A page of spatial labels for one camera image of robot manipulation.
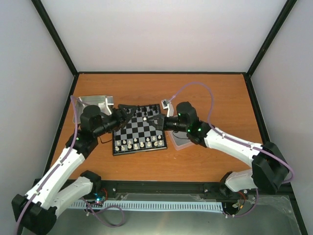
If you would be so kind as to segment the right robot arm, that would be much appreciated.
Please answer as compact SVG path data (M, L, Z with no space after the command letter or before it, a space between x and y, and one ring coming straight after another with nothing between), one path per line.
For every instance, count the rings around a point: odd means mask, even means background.
M192 143L219 150L249 166L249 170L224 175L221 180L222 193L256 188L267 194L275 194L291 172L274 143L253 143L229 135L201 121L189 102L179 103L176 111L176 116L158 114L146 120L157 130L184 132Z

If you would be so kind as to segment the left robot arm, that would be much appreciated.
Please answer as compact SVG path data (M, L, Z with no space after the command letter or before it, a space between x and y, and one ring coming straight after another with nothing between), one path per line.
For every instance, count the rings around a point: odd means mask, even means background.
M86 195L98 196L102 191L101 177L88 170L66 188L63 185L96 148L98 138L123 128L136 110L134 105L119 104L107 115L97 105L88 105L80 116L75 115L74 134L58 160L24 196L17 194L13 198L12 208L17 225L36 235L46 235L71 204Z

